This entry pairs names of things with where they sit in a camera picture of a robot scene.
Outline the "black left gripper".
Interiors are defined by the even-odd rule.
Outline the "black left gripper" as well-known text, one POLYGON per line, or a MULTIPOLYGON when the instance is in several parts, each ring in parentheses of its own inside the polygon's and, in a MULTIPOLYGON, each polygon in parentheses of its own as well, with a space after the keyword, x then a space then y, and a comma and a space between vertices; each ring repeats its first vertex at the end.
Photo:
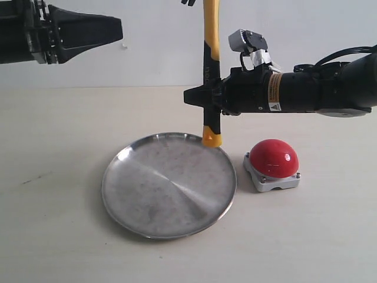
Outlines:
POLYGON ((64 64, 90 49, 123 39, 121 20, 25 1, 25 61, 64 64))

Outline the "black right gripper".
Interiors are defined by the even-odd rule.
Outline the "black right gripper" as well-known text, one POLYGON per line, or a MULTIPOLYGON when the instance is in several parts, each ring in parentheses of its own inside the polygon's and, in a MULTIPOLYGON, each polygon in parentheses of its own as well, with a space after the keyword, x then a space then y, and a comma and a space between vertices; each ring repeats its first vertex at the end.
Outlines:
POLYGON ((243 113, 279 113, 280 83, 283 74, 271 71, 260 65, 246 71, 233 67, 226 78, 214 78, 203 85, 189 88, 183 92, 185 104, 222 111, 228 116, 243 113), (215 96, 221 96, 221 103, 215 96))

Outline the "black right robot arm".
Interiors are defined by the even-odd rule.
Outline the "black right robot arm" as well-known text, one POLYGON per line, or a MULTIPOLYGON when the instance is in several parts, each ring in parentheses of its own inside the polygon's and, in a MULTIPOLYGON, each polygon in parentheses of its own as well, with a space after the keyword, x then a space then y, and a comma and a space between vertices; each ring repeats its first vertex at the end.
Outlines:
POLYGON ((246 113, 318 113, 357 117, 376 106, 376 47, 334 52, 316 64, 277 73, 266 64, 253 70, 234 67, 224 79, 212 79, 183 93, 191 106, 225 115, 246 113))

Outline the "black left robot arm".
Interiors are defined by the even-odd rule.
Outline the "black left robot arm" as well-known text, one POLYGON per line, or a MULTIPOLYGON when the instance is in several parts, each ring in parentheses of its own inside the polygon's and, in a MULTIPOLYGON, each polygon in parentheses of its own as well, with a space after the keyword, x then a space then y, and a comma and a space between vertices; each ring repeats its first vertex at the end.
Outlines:
POLYGON ((45 1, 1 1, 1 64, 64 64, 122 39, 116 17, 68 11, 45 1))

